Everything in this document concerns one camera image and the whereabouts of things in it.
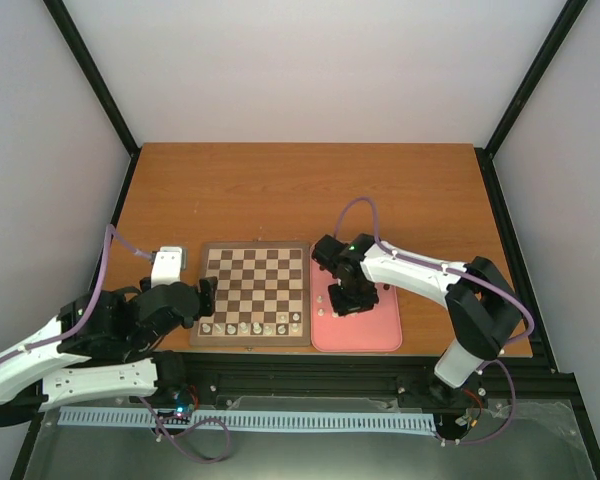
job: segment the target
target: chessboard square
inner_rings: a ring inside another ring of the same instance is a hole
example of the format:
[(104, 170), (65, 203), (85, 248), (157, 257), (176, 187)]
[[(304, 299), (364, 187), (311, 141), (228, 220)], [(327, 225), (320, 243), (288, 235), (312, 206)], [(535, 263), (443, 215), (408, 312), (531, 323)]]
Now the chessboard square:
[(289, 312), (301, 312), (302, 311), (302, 300), (289, 300), (288, 305)]
[(251, 312), (252, 303), (251, 300), (240, 300), (240, 311)]
[(216, 312), (226, 312), (228, 304), (229, 302), (227, 302), (226, 300), (216, 299)]

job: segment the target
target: black metal frame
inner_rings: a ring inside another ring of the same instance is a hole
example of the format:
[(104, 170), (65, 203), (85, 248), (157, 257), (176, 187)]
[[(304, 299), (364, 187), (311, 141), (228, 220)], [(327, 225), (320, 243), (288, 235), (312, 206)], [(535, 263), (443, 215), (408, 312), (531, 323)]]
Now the black metal frame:
[[(44, 3), (131, 157), (112, 217), (112, 223), (116, 224), (139, 160), (140, 148), (136, 145), (62, 0), (44, 0)], [(517, 396), (569, 400), (594, 471), (600, 479), (600, 450), (580, 390), (572, 374), (557, 372), (555, 358), (493, 164), (498, 149), (586, 3), (587, 0), (566, 1), (489, 143), (484, 149), (476, 148), (475, 153), (515, 290), (530, 308), (536, 320), (536, 330), (530, 339), (533, 357), (505, 360), (516, 384)], [(223, 405), (228, 399), (242, 395), (272, 394), (397, 398), (399, 403), (407, 405), (409, 399), (405, 395), (408, 394), (398, 394), (398, 387), (412, 378), (421, 377), (423, 371), (431, 370), (436, 360), (435, 357), (372, 355), (292, 356), (203, 353), (185, 355), (190, 380), (198, 386), (201, 401), (218, 406)], [(492, 398), (509, 396), (508, 384), (497, 369), (487, 369), (479, 382)], [(445, 409), (429, 408), (428, 411), (442, 413)], [(12, 479), (24, 477), (41, 418), (39, 416), (32, 422)]]

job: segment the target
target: chessboard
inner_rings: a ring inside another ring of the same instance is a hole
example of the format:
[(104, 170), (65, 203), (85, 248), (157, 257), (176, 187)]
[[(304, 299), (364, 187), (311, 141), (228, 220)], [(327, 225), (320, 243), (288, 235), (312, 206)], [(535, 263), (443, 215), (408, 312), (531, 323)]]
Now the chessboard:
[(308, 244), (208, 243), (200, 277), (218, 278), (215, 314), (194, 325), (191, 345), (311, 344)]

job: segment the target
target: pink mat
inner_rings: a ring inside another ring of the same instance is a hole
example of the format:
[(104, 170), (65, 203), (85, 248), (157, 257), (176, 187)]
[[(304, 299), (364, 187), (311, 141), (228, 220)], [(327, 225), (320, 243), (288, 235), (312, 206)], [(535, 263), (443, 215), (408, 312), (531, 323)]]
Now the pink mat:
[(311, 342), (321, 352), (392, 352), (402, 344), (402, 328), (395, 287), (378, 285), (380, 302), (373, 310), (334, 317), (329, 301), (329, 272), (311, 260)]

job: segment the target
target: cable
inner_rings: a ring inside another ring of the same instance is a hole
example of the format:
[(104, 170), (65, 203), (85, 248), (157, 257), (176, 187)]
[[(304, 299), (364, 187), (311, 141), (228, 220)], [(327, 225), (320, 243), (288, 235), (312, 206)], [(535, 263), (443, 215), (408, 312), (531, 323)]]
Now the cable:
[(134, 255), (151, 259), (151, 255), (143, 252), (132, 246), (129, 242), (127, 242), (115, 229), (115, 227), (111, 224), (107, 225), (107, 228), (104, 232), (104, 243), (102, 246), (102, 258), (100, 259), (100, 269), (98, 270), (98, 278), (96, 280), (96, 285), (93, 289), (93, 293), (91, 294), (91, 298), (89, 299), (89, 303), (87, 307), (84, 309), (82, 317), (71, 329), (67, 330), (60, 335), (56, 335), (55, 337), (46, 338), (44, 340), (40, 340), (38, 342), (28, 343), (21, 347), (21, 349), (12, 350), (11, 352), (2, 355), (0, 357), (0, 365), (4, 362), (11, 360), (14, 357), (17, 357), (21, 353), (30, 352), (39, 347), (44, 347), (45, 345), (49, 345), (51, 343), (62, 341), (66, 338), (69, 338), (80, 331), (80, 329), (87, 323), (89, 317), (93, 313), (93, 310), (98, 303), (98, 298), (100, 298), (100, 293), (102, 292), (102, 285), (104, 283), (104, 277), (107, 273), (107, 264), (109, 263), (109, 250), (111, 249), (111, 238), (116, 237), (116, 239), (122, 243), (124, 247), (129, 249)]
[[(147, 410), (149, 410), (149, 413), (151, 413), (151, 416), (153, 417), (153, 419), (156, 422), (156, 427), (160, 430), (162, 435), (164, 435), (165, 438), (167, 440), (169, 440), (169, 442), (171, 442), (171, 444), (176, 448), (176, 450), (178, 450), (181, 454), (183, 454), (189, 460), (192, 460), (196, 463), (217, 463), (221, 460), (224, 460), (225, 458), (227, 458), (229, 456), (229, 452), (231, 450), (231, 432), (229, 432), (229, 429), (227, 428), (227, 426), (219, 418), (205, 418), (204, 420), (200, 420), (199, 422), (194, 423), (189, 428), (178, 433), (177, 435), (171, 435), (169, 433), (169, 431), (167, 430), (167, 427), (165, 427), (164, 423), (162, 423), (162, 420), (160, 420), (160, 416), (158, 415), (158, 413), (153, 409), (153, 407), (151, 407), (151, 405), (149, 405), (149, 402), (147, 402), (142, 397), (138, 397), (138, 400), (140, 400), (140, 402), (147, 408)], [(178, 444), (178, 442), (176, 442), (176, 440), (175, 440), (176, 438), (188, 435), (189, 433), (193, 432), (196, 428), (198, 428), (200, 425), (205, 425), (207, 423), (216, 423), (216, 424), (220, 425), (220, 427), (222, 427), (222, 430), (224, 431), (224, 437), (225, 437), (224, 451), (217, 457), (215, 457), (215, 458), (200, 458), (197, 455), (187, 452)]]
[[(429, 262), (427, 260), (423, 260), (422, 258), (416, 258), (416, 257), (412, 257), (410, 255), (405, 255), (402, 253), (394, 254), (394, 252), (390, 248), (386, 247), (380, 241), (378, 209), (376, 207), (375, 202), (373, 201), (373, 199), (371, 197), (354, 198), (344, 207), (344, 209), (340, 213), (340, 216), (338, 217), (338, 221), (336, 222), (336, 228), (333, 232), (334, 238), (337, 238), (337, 236), (338, 236), (338, 232), (340, 231), (340, 227), (342, 226), (342, 221), (344, 220), (344, 217), (345, 217), (347, 211), (358, 202), (367, 202), (371, 206), (371, 215), (373, 217), (373, 237), (375, 239), (376, 245), (378, 245), (380, 250), (382, 250), (385, 253), (388, 253), (389, 255), (394, 256), (395, 258), (398, 258), (399, 260), (404, 260), (405, 262), (413, 263), (415, 265), (429, 268), (429, 269), (432, 269), (432, 270), (435, 270), (438, 272), (445, 271), (444, 267), (442, 267), (441, 265), (439, 265), (437, 263)], [(531, 335), (531, 332), (533, 332), (533, 329), (535, 328), (535, 321), (533, 320), (533, 315), (531, 315), (531, 312), (529, 312), (529, 310), (527, 310), (527, 308), (513, 295), (510, 295), (509, 293), (505, 292), (501, 288), (498, 288), (495, 285), (492, 285), (491, 283), (486, 282), (485, 280), (482, 280), (481, 278), (476, 277), (475, 275), (471, 275), (470, 273), (463, 272), (462, 270), (457, 270), (455, 268), (446, 268), (446, 272), (450, 273), (451, 275), (457, 275), (458, 277), (464, 278), (465, 280), (469, 280), (470, 282), (473, 282), (476, 285), (480, 285), (481, 287), (486, 288), (487, 290), (491, 290), (493, 293), (499, 295), (500, 297), (502, 297), (503, 299), (505, 299), (506, 301), (511, 303), (514, 307), (516, 307), (520, 311), (520, 313), (522, 313), (524, 318), (527, 320), (527, 328), (525, 329), (524, 332), (522, 332), (519, 335), (516, 335), (514, 337), (511, 337), (509, 340), (507, 340), (505, 345), (510, 345), (514, 342), (517, 342), (518, 340), (522, 340), (523, 338), (527, 338), (529, 335)]]

